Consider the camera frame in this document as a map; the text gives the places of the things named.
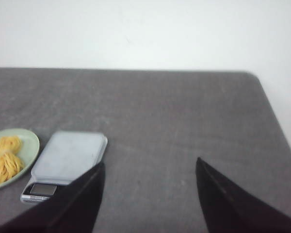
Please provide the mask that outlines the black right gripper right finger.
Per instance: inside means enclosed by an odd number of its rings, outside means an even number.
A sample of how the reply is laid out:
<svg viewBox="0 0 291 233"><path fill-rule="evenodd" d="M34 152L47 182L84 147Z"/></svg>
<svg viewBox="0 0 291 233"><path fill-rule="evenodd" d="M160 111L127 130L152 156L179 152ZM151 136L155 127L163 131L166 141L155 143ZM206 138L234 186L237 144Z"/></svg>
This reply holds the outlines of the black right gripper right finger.
<svg viewBox="0 0 291 233"><path fill-rule="evenodd" d="M210 233L291 233L291 218L251 195L201 158L199 202Z"/></svg>

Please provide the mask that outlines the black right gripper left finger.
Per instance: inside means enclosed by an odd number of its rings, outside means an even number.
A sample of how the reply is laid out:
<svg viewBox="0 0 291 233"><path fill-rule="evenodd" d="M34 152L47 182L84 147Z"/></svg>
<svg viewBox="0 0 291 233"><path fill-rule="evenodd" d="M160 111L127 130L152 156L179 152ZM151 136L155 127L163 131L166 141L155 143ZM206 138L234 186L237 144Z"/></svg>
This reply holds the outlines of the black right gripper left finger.
<svg viewBox="0 0 291 233"><path fill-rule="evenodd" d="M98 163L55 196L0 226L0 233L90 233L102 202L105 165Z"/></svg>

